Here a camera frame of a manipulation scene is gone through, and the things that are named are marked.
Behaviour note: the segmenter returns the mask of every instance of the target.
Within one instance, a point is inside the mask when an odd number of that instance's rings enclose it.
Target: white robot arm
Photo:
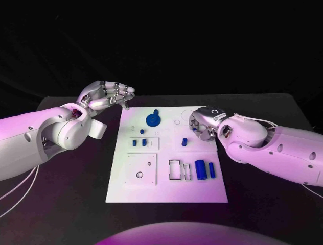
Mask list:
[[[18,176],[58,153],[75,149],[90,135],[101,139],[107,125],[91,119],[106,108],[134,97],[134,89],[95,81],[75,103],[0,120],[0,180]]]
[[[323,135],[238,114],[228,116],[209,106],[192,113],[189,128],[204,141],[218,136],[234,161],[293,182],[323,186]]]

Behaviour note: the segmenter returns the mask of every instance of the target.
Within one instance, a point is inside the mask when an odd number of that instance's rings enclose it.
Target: small blue part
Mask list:
[[[182,146],[186,146],[186,145],[188,145],[188,139],[183,138],[183,139],[182,139]]]
[[[160,124],[159,111],[155,110],[155,113],[150,114],[146,118],[147,126],[156,127]]]
[[[214,163],[209,162],[208,165],[209,165],[209,174],[211,174],[211,178],[215,178],[215,167],[214,167]]]
[[[208,179],[208,172],[206,172],[205,161],[198,160],[195,162],[195,166],[196,166],[198,180],[206,180]]]

